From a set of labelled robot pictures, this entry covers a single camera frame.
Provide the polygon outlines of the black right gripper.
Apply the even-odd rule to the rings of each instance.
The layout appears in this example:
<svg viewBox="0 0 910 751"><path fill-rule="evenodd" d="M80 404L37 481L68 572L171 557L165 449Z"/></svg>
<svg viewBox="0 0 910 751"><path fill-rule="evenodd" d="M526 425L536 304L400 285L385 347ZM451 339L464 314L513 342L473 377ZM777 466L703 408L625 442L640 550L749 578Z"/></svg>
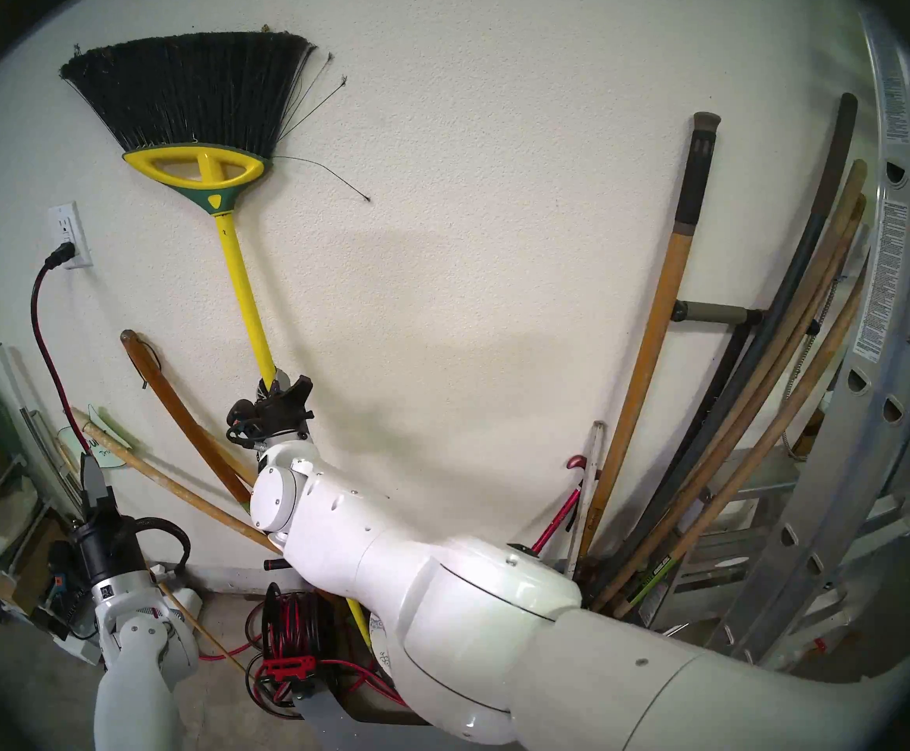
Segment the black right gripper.
<svg viewBox="0 0 910 751"><path fill-rule="evenodd" d="M285 372L276 372L270 382L259 379L256 400L240 399L228 412L226 439L244 449L258 449L267 440L290 433L304 440L308 421L315 418L307 406L313 388L304 374L293 383Z"/></svg>

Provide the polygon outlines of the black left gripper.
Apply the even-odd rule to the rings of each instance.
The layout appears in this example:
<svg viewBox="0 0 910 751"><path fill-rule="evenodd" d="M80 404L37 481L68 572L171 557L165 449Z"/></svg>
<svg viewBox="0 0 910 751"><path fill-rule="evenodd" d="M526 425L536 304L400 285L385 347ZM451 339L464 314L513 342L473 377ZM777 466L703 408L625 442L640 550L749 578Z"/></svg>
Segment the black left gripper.
<svg viewBox="0 0 910 751"><path fill-rule="evenodd" d="M145 572L137 520L118 514L115 492L110 485L102 489L101 468L90 453L79 456L79 483L83 516L89 522L72 532L72 545L85 589L123 574ZM101 514L92 518L99 500Z"/></svg>

